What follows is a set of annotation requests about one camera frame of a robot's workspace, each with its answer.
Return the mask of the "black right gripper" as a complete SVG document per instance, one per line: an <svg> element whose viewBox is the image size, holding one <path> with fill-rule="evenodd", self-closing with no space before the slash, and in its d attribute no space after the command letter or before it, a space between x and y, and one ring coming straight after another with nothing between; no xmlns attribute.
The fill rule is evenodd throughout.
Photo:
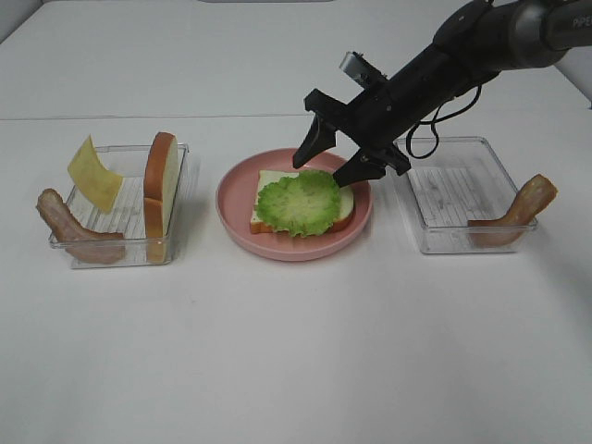
<svg viewBox="0 0 592 444"><path fill-rule="evenodd" d="M314 89L304 99L304 107L314 119L301 146L292 156L294 168L336 146L338 131L358 146L356 154L333 173L340 188L364 180L381 179L386 168L398 175L411 169L409 158L396 147L396 125L392 123L393 104L384 94L362 92L344 104Z"/></svg>

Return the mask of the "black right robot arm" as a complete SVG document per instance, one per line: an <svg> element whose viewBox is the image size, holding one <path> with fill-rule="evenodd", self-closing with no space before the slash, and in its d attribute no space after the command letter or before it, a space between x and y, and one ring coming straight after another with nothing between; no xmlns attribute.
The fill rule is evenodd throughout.
<svg viewBox="0 0 592 444"><path fill-rule="evenodd" d="M471 1L438 29L432 43L387 78L356 52L340 68L362 91L344 104L312 90L304 99L314 120L292 157L295 168L335 147L337 132L354 141L357 153L333 178L340 186L380 179L387 167L398 175L411 167L411 151L401 152L400 136L411 139L430 114L448 101L496 78L504 70L545 68L572 48L591 44L588 1L515 1L496 6Z"/></svg>

